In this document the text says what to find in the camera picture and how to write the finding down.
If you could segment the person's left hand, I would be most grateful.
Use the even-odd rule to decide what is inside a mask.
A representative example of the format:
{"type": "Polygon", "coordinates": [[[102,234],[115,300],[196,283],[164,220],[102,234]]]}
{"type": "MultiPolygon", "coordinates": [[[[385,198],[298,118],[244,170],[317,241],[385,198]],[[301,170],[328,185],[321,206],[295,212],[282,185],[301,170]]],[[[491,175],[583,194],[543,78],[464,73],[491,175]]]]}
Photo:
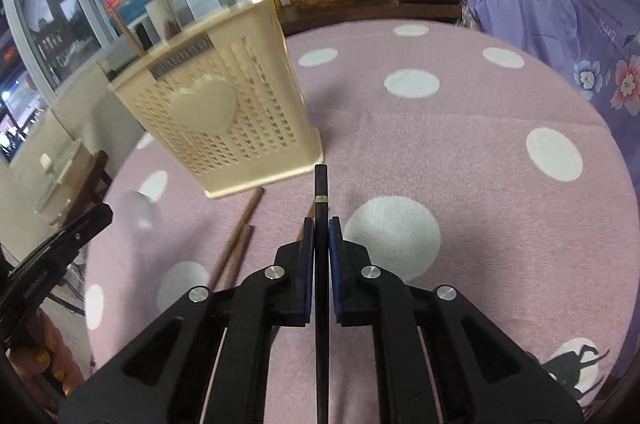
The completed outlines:
{"type": "Polygon", "coordinates": [[[34,381],[37,375],[51,370],[55,380],[62,384],[66,396],[84,383],[84,376],[70,348],[65,344],[61,331],[42,311],[38,311],[38,318],[43,345],[11,348],[8,358],[29,394],[45,407],[52,404],[52,399],[34,381]]]}

